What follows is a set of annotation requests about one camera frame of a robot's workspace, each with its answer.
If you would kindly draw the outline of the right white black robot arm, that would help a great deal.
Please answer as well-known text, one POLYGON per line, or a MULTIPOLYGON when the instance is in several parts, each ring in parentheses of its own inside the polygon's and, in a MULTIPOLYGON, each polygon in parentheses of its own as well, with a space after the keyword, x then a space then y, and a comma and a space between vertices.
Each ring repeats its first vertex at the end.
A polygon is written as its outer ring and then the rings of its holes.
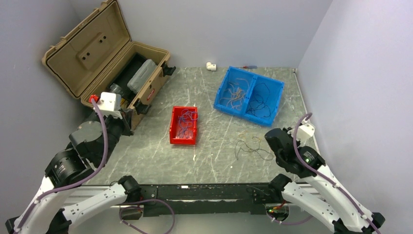
POLYGON ((269 198, 298 205, 335 234, 377 234, 384 224, 381 213, 374 213, 359 203, 337 180, 325 160, 309 146, 300 144, 315 133, 312 124, 297 129, 276 128, 264 138, 276 156, 276 163, 312 186, 318 198, 289 177, 279 174, 268 185, 269 198))

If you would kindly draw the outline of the white pipe elbow fitting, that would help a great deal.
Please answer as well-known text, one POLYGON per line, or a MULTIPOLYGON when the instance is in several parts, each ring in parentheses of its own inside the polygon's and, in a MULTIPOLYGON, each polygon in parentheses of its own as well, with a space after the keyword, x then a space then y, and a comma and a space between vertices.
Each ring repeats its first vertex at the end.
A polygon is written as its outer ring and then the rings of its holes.
POLYGON ((216 66, 216 64, 213 64, 211 62, 207 62, 206 63, 206 69, 209 70, 209 71, 216 71, 217 66, 216 66))

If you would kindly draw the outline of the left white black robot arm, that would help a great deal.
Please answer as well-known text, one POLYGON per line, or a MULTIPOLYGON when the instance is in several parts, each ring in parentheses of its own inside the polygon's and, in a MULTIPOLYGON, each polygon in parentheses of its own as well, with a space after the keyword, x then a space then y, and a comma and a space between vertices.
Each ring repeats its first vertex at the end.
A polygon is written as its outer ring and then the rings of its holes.
POLYGON ((82 123, 70 134, 70 143, 58 152, 45 169, 41 186, 26 210, 6 221, 10 234, 67 234, 87 219, 111 206, 135 204, 141 187, 130 175, 74 205, 65 201, 82 184, 93 178, 108 162, 121 136, 131 136, 131 109, 120 117, 98 110, 97 118, 82 123))

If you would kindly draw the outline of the blue divided plastic bin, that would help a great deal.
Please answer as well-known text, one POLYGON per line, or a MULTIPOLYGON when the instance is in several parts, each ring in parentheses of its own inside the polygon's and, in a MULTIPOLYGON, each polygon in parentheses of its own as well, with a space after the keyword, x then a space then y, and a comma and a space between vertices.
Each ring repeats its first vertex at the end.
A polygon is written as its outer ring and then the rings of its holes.
POLYGON ((284 82, 230 66, 213 107, 262 126, 271 126, 280 105, 284 82))

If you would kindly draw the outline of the red plastic bin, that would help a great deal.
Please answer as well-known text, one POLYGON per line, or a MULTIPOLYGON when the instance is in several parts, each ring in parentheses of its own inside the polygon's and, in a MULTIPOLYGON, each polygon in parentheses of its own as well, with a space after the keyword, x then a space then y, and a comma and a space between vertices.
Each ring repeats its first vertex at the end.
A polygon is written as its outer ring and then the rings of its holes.
POLYGON ((173 106, 169 127, 170 144, 195 145, 197 121, 197 107, 173 106))

